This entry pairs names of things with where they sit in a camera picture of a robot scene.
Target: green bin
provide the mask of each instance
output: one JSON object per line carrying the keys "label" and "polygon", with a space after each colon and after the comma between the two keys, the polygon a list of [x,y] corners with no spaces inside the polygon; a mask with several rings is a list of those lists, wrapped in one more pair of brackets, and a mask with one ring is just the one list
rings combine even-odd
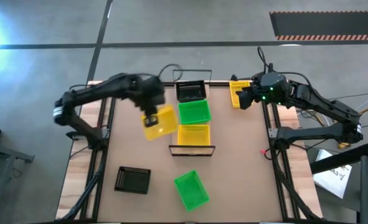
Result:
{"label": "green bin", "polygon": [[209,201],[209,195],[195,170],[178,177],[174,183],[187,212]]}
{"label": "green bin", "polygon": [[207,100],[198,100],[178,104],[181,124],[199,124],[211,120],[209,103]]}

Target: black bin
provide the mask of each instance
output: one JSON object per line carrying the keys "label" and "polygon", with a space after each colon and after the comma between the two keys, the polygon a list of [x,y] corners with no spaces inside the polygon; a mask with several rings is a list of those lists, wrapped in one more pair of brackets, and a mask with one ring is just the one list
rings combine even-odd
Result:
{"label": "black bin", "polygon": [[147,194],[150,179],[151,170],[149,169],[121,166],[117,174],[115,190]]}
{"label": "black bin", "polygon": [[177,82],[176,91],[180,103],[206,99],[204,80]]}

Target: wooden table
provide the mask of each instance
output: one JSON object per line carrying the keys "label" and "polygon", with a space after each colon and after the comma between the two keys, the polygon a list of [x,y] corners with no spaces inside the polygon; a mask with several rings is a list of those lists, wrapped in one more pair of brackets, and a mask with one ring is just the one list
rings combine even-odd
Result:
{"label": "wooden table", "polygon": [[[173,87],[166,87],[165,96],[166,103],[175,103]],[[227,87],[210,87],[208,101],[213,117],[210,125],[211,141],[216,145],[211,157],[172,157],[168,149],[172,137],[145,140],[139,109],[128,100],[117,101],[98,222],[282,221],[273,166],[260,152],[269,147],[261,104],[254,103],[245,111],[233,109]],[[80,116],[95,126],[99,108],[99,101],[84,105]],[[299,127],[294,108],[288,110],[279,106],[278,112],[282,126]],[[85,145],[86,141],[75,141],[72,153]],[[90,154],[90,150],[84,150],[70,160],[57,218],[64,216],[82,194]],[[296,191],[307,206],[322,217],[307,153],[293,146],[288,150],[288,159]],[[114,191],[119,166],[151,169],[148,194]],[[210,202],[188,213],[173,180],[193,169],[198,171],[209,193]],[[92,200],[93,195],[90,197],[89,210],[92,210]],[[286,190],[285,200],[289,217],[293,217]]]}

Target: black mat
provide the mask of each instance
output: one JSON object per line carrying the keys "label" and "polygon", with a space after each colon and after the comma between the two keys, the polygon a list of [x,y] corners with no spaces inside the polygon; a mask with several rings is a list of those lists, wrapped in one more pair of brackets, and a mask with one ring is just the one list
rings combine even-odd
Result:
{"label": "black mat", "polygon": [[271,12],[278,40],[368,40],[368,11]]}

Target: paper sheet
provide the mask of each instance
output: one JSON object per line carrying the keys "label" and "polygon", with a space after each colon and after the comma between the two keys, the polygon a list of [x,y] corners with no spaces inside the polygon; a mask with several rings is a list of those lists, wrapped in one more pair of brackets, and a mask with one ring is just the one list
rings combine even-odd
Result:
{"label": "paper sheet", "polygon": [[[324,149],[321,149],[319,150],[316,160],[319,161],[329,156],[332,156],[332,154]],[[346,191],[350,173],[351,166],[345,165],[322,173],[314,174],[313,179],[315,184],[342,199],[344,192]]]}

